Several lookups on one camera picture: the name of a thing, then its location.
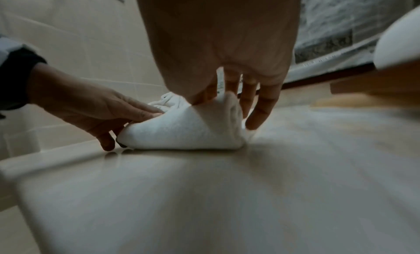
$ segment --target tile wall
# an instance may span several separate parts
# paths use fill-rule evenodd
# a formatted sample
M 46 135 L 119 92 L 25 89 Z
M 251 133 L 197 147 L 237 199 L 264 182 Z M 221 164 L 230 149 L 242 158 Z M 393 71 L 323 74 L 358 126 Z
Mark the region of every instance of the tile wall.
M 50 65 L 143 102 L 166 92 L 136 0 L 0 0 L 0 34 Z M 3 112 L 0 159 L 93 139 L 42 109 Z

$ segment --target person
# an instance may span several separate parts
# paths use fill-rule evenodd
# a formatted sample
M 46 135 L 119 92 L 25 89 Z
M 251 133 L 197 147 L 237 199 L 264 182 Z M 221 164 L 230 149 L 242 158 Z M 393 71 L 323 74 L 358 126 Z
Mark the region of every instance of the person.
M 168 89 L 191 104 L 217 95 L 216 70 L 224 68 L 225 90 L 237 94 L 248 116 L 257 85 L 258 102 L 246 127 L 257 129 L 277 102 L 291 63 L 300 0 L 137 0 L 150 47 Z M 105 151 L 128 122 L 162 111 L 112 89 L 85 82 L 47 65 L 26 47 L 0 66 L 0 110 L 36 104 L 85 130 Z

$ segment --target rolled towel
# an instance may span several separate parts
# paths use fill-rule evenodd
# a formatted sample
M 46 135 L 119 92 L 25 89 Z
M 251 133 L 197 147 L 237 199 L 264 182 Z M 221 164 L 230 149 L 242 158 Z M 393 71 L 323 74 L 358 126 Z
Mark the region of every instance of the rolled towel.
M 172 108 L 157 118 L 127 125 L 117 137 L 119 143 L 142 150 L 235 150 L 251 137 L 243 127 L 242 110 L 233 93 L 196 106 L 167 94 L 151 105 Z

